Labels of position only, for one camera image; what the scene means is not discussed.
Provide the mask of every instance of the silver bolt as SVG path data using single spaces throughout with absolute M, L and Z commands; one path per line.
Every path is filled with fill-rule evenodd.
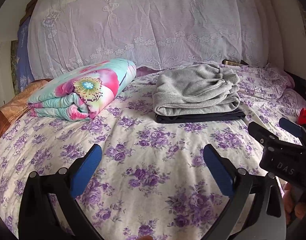
M 65 174 L 67 171 L 68 171 L 67 168 L 60 168 L 59 171 L 58 171 L 58 173 L 61 174 L 61 175 L 63 175 L 63 174 Z
M 238 172 L 239 174 L 241 174 L 241 175 L 245 175 L 245 174 L 246 174 L 246 170 L 243 169 L 243 168 L 238 168 L 238 169 L 237 169 L 237 172 Z
M 29 177 L 30 177 L 30 178 L 34 178 L 36 175 L 37 175 L 37 172 L 36 172 L 36 171 L 32 171 L 32 172 L 29 174 Z
M 269 176 L 269 178 L 271 178 L 271 179 L 274 179 L 274 178 L 275 178 L 275 175 L 274 175 L 274 173 L 272 173 L 272 172 L 269 172 L 269 173 L 268 173 L 268 176 Z

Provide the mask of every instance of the wall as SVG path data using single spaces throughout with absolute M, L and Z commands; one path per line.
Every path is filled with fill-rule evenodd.
M 0 8 L 0 105 L 14 97 L 11 78 L 11 41 L 17 40 L 21 18 L 31 0 L 6 0 Z
M 284 70 L 306 80 L 306 37 L 297 0 L 271 0 L 282 36 Z

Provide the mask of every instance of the wooden headboard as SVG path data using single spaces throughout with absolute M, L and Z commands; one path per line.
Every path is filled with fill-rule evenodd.
M 33 10 L 35 8 L 35 5 L 37 3 L 37 0 L 31 0 L 25 9 L 25 16 L 20 20 L 20 26 L 22 25 L 23 22 L 25 22 L 25 20 L 32 15 Z

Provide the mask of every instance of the orange-brown fabric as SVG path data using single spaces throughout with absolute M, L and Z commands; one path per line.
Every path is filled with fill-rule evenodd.
M 27 100 L 33 92 L 48 81 L 39 80 L 31 83 L 27 88 L 15 96 L 10 102 L 0 108 L 0 137 L 7 131 L 11 124 L 15 123 L 23 114 L 28 111 Z

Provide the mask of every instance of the floral bed sheet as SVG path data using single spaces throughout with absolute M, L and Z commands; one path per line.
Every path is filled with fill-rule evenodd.
M 211 143 L 236 167 L 265 175 L 259 167 L 262 147 L 248 135 L 248 123 L 256 121 L 281 139 L 299 143 L 279 127 L 278 120 L 295 121 L 306 107 L 286 73 L 269 65 L 231 68 L 241 79 L 244 120 L 156 123 L 152 92 L 159 73 L 133 81 L 92 121 L 23 116 L 0 139 L 1 218 L 17 236 L 28 174 L 69 167 L 97 143 L 103 159 L 77 201 L 105 239 L 133 240 L 143 235 L 200 239 L 228 201 L 203 162 L 203 147 Z M 70 232 L 55 195 L 51 200 Z M 235 230 L 241 228 L 247 211 Z

